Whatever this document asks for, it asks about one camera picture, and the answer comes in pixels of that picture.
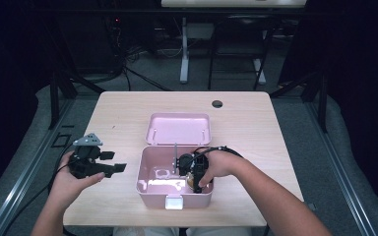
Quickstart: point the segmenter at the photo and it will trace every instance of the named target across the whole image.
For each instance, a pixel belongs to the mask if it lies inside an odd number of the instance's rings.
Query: person's right arm
[[[276,235],[331,235],[303,202],[247,159],[220,150],[207,153],[207,158],[210,166],[199,186],[234,175]]]

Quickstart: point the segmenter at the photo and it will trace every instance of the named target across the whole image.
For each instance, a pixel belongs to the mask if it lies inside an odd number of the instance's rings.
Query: open storage box
[[[211,141],[210,118],[202,113],[155,113],[146,136],[137,191],[147,207],[182,209],[207,207],[214,183],[193,193],[185,176],[174,172],[174,158],[192,153]]]

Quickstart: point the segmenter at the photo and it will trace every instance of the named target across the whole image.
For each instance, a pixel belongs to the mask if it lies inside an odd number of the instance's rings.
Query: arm
[[[71,154],[72,151],[63,156],[60,167],[68,163]],[[84,189],[100,182],[103,177],[103,173],[98,173],[88,178],[77,179],[70,173],[68,166],[63,167],[54,179],[50,195],[33,227],[31,235],[63,235],[63,214],[67,207],[79,197]]]
[[[199,186],[214,177],[234,175],[276,235],[331,235],[303,202],[247,159],[220,150],[207,153],[207,158],[210,167]]]

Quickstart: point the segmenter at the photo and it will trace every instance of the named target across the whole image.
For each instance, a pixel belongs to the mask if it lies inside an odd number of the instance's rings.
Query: desk
[[[212,102],[220,100],[222,108]],[[88,133],[115,151],[104,163],[127,163],[123,173],[87,188],[67,209],[65,225],[93,226],[263,226],[247,192],[233,176],[216,178],[206,208],[147,208],[136,190],[150,117],[156,112],[207,113],[211,146],[234,148],[303,201],[269,96],[264,92],[113,91],[104,92]]]
[[[302,9],[306,0],[161,0],[164,8],[269,8],[269,9]],[[187,48],[186,18],[182,21],[182,66],[180,69],[180,83],[188,82],[189,52]],[[256,71],[260,68],[260,60],[254,60]],[[259,84],[265,85],[264,73],[259,78]]]

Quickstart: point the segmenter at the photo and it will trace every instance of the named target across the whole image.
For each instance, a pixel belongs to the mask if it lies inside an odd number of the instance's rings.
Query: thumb
[[[204,177],[202,177],[202,179],[199,181],[199,184],[198,184],[199,187],[204,188],[205,186],[207,186],[208,183],[211,182],[213,178],[214,178],[214,175],[212,174],[212,171],[207,170]]]
[[[81,187],[82,189],[86,189],[89,186],[100,182],[105,177],[105,173],[100,172],[95,175],[89,176],[88,178],[81,179]]]

